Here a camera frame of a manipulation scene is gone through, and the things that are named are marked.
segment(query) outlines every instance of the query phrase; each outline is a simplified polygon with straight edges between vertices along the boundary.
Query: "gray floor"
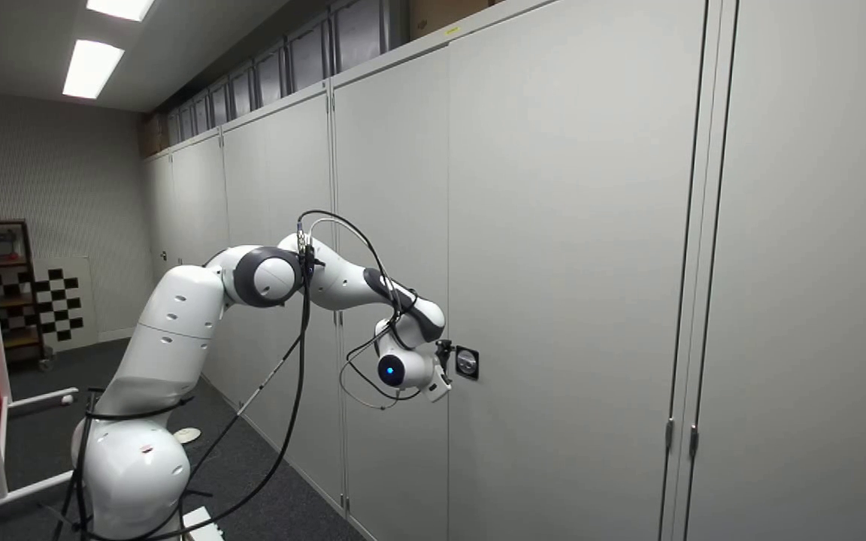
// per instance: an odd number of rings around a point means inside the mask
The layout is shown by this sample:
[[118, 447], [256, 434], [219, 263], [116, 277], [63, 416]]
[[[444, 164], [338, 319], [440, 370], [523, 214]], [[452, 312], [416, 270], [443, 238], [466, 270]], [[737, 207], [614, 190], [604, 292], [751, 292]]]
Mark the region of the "gray floor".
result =
[[[124, 342], [106, 342], [94, 349], [63, 352], [39, 366], [23, 366], [11, 373], [11, 393], [30, 396], [54, 388], [103, 388], [118, 361]], [[39, 480], [59, 470], [70, 470], [70, 434], [84, 413], [84, 401], [73, 407], [48, 407], [11, 416], [10, 428], [10, 483]], [[233, 409], [224, 396], [202, 381], [193, 404], [175, 413], [173, 428], [196, 423], [204, 437], [190, 447], [196, 464], [204, 445], [224, 431]], [[225, 445], [210, 458], [210, 464], [193, 480], [196, 489], [209, 495], [190, 500], [190, 504], [209, 504], [210, 514], [230, 509], [241, 494], [248, 494], [260, 474], [274, 464], [276, 451], [268, 447], [260, 434], [237, 423]], [[56, 524], [63, 489], [52, 489], [14, 504], [0, 509], [0, 541], [48, 541]], [[321, 495], [288, 467], [237, 514], [219, 524], [225, 541], [359, 541], [361, 535], [328, 504]]]

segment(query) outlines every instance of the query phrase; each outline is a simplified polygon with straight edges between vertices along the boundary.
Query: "wall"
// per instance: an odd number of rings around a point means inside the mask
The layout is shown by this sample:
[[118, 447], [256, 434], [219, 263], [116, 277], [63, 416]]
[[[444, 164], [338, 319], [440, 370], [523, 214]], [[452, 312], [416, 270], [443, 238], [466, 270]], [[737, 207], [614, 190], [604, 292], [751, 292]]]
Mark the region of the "wall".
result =
[[0, 97], [0, 219], [27, 219], [36, 277], [81, 277], [84, 332], [127, 336], [148, 295], [144, 164], [135, 117]]
[[[376, 413], [338, 373], [381, 309], [319, 309], [292, 464], [371, 535], [658, 535], [702, 22], [699, 0], [502, 3], [150, 161], [167, 261], [338, 207], [481, 349], [481, 381]], [[185, 238], [173, 192], [219, 238]], [[243, 401], [288, 332], [296, 307], [233, 312], [210, 381]], [[288, 393], [285, 373], [250, 416], [274, 445]]]

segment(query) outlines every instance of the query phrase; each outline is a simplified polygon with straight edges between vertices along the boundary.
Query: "ceiling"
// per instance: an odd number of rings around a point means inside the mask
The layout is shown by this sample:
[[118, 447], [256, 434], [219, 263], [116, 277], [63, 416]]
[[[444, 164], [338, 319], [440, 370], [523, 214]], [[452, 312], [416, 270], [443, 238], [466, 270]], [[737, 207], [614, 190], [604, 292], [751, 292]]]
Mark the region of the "ceiling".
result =
[[153, 111], [288, 0], [156, 0], [141, 24], [106, 18], [84, 0], [0, 0], [0, 92], [59, 98], [73, 42], [127, 47], [91, 105]]

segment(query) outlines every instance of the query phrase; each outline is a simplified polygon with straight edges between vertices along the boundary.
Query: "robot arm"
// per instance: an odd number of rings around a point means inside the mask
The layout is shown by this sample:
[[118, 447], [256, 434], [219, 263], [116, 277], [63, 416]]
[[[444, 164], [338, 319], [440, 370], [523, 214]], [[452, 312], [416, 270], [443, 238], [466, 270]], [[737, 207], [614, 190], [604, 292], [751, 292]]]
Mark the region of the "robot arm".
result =
[[374, 332], [378, 380], [394, 390], [428, 390], [434, 401], [447, 393], [443, 366], [416, 352], [443, 336], [443, 309], [309, 233], [288, 233], [276, 245], [233, 245], [204, 269], [173, 269], [94, 409], [99, 419], [87, 437], [79, 431], [73, 438], [73, 454], [87, 438], [84, 489], [99, 537], [144, 535], [175, 510], [190, 480], [190, 461], [167, 421], [169, 409], [193, 393], [224, 312], [237, 305], [282, 307], [302, 289], [324, 309], [391, 305], [394, 316]]

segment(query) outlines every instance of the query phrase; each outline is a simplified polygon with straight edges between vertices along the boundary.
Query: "fluorescent light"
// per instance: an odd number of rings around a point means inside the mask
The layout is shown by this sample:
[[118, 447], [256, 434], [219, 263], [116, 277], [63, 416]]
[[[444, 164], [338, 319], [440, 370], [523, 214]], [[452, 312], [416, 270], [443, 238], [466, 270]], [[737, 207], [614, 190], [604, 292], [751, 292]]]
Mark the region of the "fluorescent light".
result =
[[153, 0], [91, 0], [87, 9], [106, 13], [116, 18], [141, 22], [150, 13]]
[[98, 98], [120, 64], [124, 47], [106, 44], [106, 42], [91, 42], [91, 39], [75, 39], [73, 64], [66, 73], [66, 97], [81, 97], [81, 98]]

